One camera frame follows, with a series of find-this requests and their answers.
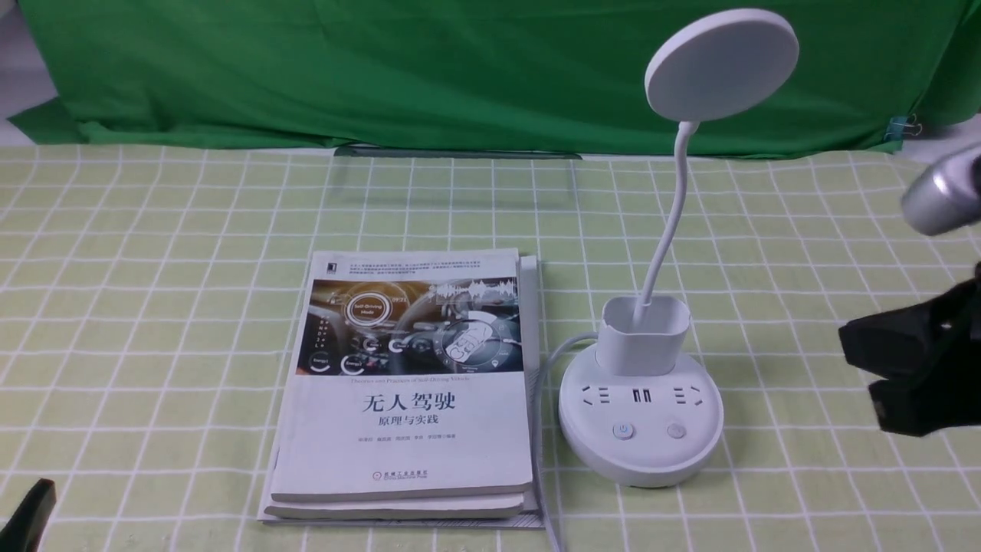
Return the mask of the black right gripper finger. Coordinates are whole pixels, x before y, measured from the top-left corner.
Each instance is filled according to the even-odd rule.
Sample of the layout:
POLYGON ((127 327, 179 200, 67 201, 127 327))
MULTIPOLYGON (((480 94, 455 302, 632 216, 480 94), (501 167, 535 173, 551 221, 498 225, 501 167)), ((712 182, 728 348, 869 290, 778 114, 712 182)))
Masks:
POLYGON ((977 364, 940 361, 869 385, 880 430, 913 437, 980 424, 977 364))
POLYGON ((953 329, 968 294, 947 292, 923 303, 851 319, 838 328, 849 366, 886 380, 913 373, 953 329))

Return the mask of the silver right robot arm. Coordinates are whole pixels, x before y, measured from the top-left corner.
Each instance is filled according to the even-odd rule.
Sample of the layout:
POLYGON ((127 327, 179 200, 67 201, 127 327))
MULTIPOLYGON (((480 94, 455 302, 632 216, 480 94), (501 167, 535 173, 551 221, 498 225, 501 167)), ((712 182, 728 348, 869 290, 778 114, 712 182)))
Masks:
MULTIPOLYGON (((980 217, 980 148, 931 164, 901 198, 904 221, 936 237, 980 217)), ((922 303, 852 319, 838 329, 849 366, 876 375, 868 387, 880 430, 923 437, 980 422, 980 280, 922 303)))

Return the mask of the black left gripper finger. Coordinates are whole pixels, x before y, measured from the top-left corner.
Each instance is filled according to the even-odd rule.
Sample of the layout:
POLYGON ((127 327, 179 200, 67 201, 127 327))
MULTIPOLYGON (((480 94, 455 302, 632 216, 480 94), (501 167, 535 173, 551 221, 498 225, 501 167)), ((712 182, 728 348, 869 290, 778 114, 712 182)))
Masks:
POLYGON ((38 551, 56 503, 56 483, 38 479, 2 528, 1 551, 38 551))

